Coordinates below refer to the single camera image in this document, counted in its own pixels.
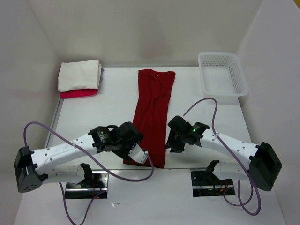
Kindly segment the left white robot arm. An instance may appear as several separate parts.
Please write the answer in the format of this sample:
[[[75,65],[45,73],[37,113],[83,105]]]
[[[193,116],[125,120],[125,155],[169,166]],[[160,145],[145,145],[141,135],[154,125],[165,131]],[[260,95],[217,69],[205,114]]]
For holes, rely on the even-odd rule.
[[[62,164],[101,152],[112,152],[125,161],[144,164],[147,152],[139,145],[143,138],[133,123],[125,122],[120,126],[98,126],[79,138],[50,148],[30,150],[28,146],[22,147],[14,161],[18,192],[26,193],[53,182],[89,187],[95,182],[89,164],[70,167]]]

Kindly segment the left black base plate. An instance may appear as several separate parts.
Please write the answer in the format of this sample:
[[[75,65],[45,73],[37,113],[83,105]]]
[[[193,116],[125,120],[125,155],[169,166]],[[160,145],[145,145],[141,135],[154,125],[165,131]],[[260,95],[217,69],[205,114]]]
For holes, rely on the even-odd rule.
[[[98,199],[106,199],[108,195],[109,174],[103,171],[93,171],[94,180],[88,182],[71,183],[65,186],[65,198],[70,199],[92,199],[100,193]]]

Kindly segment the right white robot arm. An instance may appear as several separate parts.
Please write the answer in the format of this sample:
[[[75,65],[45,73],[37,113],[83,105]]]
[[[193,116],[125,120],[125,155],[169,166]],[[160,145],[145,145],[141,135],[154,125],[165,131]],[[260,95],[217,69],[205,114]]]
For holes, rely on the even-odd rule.
[[[220,180],[251,179],[256,187],[271,191],[282,169],[282,163],[273,147],[247,143],[227,135],[216,133],[206,124],[191,125],[181,116],[175,116],[169,123],[171,129],[165,147],[172,153],[182,153],[185,145],[207,148],[235,159],[234,163],[213,160],[206,169],[205,178],[210,184]]]

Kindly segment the dark red t shirt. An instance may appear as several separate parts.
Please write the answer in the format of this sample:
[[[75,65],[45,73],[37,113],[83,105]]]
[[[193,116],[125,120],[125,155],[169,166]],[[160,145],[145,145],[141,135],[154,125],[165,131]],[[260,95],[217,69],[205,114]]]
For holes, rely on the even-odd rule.
[[[144,135],[139,146],[148,151],[154,167],[165,166],[165,139],[169,101],[176,73],[139,70],[139,98],[133,124]]]

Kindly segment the pink t shirt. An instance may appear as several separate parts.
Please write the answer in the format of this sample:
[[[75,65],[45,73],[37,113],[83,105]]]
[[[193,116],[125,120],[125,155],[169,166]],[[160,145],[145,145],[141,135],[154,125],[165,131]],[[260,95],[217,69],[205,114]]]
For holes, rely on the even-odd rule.
[[[98,89],[80,89],[80,90],[70,90],[60,93],[60,98],[68,99],[68,98],[81,98],[93,96],[98,93]]]

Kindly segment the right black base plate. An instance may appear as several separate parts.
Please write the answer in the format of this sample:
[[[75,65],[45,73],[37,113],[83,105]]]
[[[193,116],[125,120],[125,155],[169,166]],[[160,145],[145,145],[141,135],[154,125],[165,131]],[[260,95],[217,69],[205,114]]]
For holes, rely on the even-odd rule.
[[[193,197],[210,197],[235,195],[232,179],[220,180],[213,178],[205,170],[191,170]]]

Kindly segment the lavender t shirt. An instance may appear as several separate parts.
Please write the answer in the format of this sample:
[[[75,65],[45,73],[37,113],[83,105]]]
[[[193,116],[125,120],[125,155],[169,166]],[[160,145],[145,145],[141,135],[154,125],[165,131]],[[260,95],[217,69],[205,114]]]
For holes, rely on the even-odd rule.
[[[101,72],[100,72],[100,80],[99,80],[99,82],[102,82],[102,80],[103,80],[103,73],[104,73],[104,68],[101,68]]]

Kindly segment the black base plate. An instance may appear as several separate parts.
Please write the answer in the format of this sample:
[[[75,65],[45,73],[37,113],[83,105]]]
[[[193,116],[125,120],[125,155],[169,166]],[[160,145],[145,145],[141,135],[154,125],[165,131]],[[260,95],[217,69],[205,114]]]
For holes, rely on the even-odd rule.
[[[205,170],[191,170],[193,197],[210,197],[235,195],[232,179],[220,180],[213,178]]]
[[[98,199],[106,199],[108,195],[109,174],[103,171],[93,171],[94,180],[88,182],[71,183],[65,186],[65,198],[70,199],[92,199],[100,193]]]

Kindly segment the white plastic laundry basket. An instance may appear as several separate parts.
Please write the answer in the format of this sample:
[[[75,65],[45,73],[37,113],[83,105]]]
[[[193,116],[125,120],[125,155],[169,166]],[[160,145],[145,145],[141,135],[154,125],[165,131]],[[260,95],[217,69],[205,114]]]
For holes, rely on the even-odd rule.
[[[239,98],[248,94],[246,77],[237,55],[203,52],[198,54],[198,64],[206,95]]]

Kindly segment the cream white t shirt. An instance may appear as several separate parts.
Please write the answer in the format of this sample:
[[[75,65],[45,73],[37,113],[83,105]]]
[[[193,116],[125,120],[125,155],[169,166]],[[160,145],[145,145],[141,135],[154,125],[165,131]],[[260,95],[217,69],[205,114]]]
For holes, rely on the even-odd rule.
[[[58,75],[58,91],[98,89],[101,71],[99,60],[62,63]]]

